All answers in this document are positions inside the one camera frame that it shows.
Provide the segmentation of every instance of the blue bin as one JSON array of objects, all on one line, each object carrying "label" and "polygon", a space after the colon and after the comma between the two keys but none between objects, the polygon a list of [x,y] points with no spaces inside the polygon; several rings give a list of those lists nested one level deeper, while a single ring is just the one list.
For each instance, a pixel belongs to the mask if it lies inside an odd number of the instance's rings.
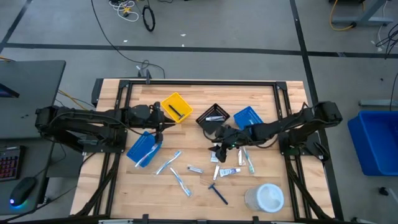
[{"label": "blue bin", "polygon": [[[155,145],[155,137],[149,132],[145,131],[144,134],[134,143],[134,145],[130,148],[127,153],[128,158],[132,159],[134,162],[138,162],[140,159],[144,157]],[[156,152],[160,149],[162,143],[160,143],[155,151],[148,155],[146,159],[144,159],[140,166],[145,167],[149,164],[152,158],[156,155]]]},{"label": "blue bin", "polygon": [[243,130],[247,125],[262,123],[262,119],[257,115],[253,108],[251,108],[251,106],[237,112],[234,115],[234,120],[241,130]]},{"label": "blue bin", "polygon": [[348,128],[365,175],[398,175],[398,112],[361,111]]}]

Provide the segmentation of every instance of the computer mouse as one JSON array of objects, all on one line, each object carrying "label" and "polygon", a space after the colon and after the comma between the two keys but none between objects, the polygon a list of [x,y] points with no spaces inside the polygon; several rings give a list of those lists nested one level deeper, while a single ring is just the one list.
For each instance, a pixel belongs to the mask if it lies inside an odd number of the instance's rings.
[{"label": "computer mouse", "polygon": [[10,204],[12,206],[22,205],[25,200],[29,197],[33,188],[36,185],[35,177],[25,177],[23,178],[12,190],[10,195]]}]

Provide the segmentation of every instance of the small toothpaste tube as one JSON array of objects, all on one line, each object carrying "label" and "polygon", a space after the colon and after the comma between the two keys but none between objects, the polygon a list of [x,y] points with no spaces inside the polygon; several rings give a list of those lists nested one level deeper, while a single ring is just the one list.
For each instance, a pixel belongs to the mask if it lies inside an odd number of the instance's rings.
[{"label": "small toothpaste tube", "polygon": [[238,172],[240,172],[241,169],[240,168],[231,168],[231,169],[220,169],[220,177],[224,177],[226,175],[230,175],[230,174],[236,174]]},{"label": "small toothpaste tube", "polygon": [[206,118],[206,121],[224,121],[222,116],[210,116]]},{"label": "small toothpaste tube", "polygon": [[217,175],[218,175],[218,170],[220,169],[220,165],[216,166],[216,169],[214,170],[214,176],[213,176],[213,180],[217,179]]},{"label": "small toothpaste tube", "polygon": [[242,149],[238,149],[238,162],[239,162],[239,166],[243,165]]},{"label": "small toothpaste tube", "polygon": [[218,162],[218,159],[216,157],[216,152],[211,152],[210,162]]},{"label": "small toothpaste tube", "polygon": [[203,173],[203,169],[199,169],[199,168],[196,168],[196,167],[193,167],[193,166],[188,166],[188,170],[197,172],[199,174]]}]

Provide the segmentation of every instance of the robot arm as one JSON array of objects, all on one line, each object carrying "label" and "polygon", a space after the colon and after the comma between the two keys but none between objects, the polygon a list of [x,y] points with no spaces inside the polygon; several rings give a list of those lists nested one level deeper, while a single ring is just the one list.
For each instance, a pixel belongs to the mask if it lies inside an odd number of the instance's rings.
[{"label": "robot arm", "polygon": [[209,148],[216,152],[220,162],[226,160],[226,150],[240,146],[258,146],[272,139],[274,135],[283,133],[288,134],[288,145],[294,146],[307,139],[309,135],[321,128],[336,126],[342,121],[341,114],[335,103],[330,101],[322,102],[313,108],[304,108],[286,118],[266,124],[252,124],[243,130],[232,128],[231,126],[220,127],[217,130],[214,143],[221,143],[221,146]]},{"label": "robot arm", "polygon": [[155,129],[156,140],[162,141],[161,132],[174,125],[160,110],[159,102],[104,112],[49,106],[37,109],[36,115],[35,126],[43,137],[53,137],[78,152],[123,152],[126,128],[135,133],[131,128]]}]

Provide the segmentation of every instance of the gray floor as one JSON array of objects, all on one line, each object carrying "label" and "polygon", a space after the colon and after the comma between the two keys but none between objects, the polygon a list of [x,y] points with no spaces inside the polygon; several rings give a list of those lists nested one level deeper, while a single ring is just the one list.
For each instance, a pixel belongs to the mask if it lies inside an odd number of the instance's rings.
[{"label": "gray floor", "polygon": [[[148,33],[142,21],[126,22],[117,17],[107,0],[94,0],[98,17],[115,45],[167,47],[226,47],[249,49],[300,50],[288,0],[175,0],[173,4],[151,1],[156,29]],[[309,51],[377,53],[378,27],[359,27],[348,32],[332,31],[328,25],[331,5],[326,0],[296,0],[305,43]],[[16,18],[23,0],[0,0],[0,39]],[[386,7],[386,16],[398,22],[398,1]],[[361,6],[339,3],[336,15],[359,15]],[[383,28],[382,38],[392,27]],[[33,0],[9,43],[107,45],[95,21],[90,1]],[[149,59],[166,70],[167,78],[207,78],[238,80],[302,80],[309,97],[301,56],[199,53],[123,52],[135,60]],[[2,56],[14,60],[67,61],[60,89],[90,101],[91,87],[99,77],[136,76],[136,64],[110,50],[54,50],[5,48]],[[396,177],[363,175],[347,128],[347,121],[361,108],[360,99],[388,99],[398,72],[397,59],[310,57],[320,100],[335,101],[344,122],[327,130],[340,200],[346,220],[361,217],[378,223],[397,223],[398,205],[377,194],[386,186],[398,192]],[[160,70],[151,69],[161,78]],[[66,106],[74,106],[63,96]],[[68,164],[79,164],[81,156],[68,155]],[[77,182],[51,179],[47,195],[56,196]],[[66,217],[74,191],[21,220]]]}]

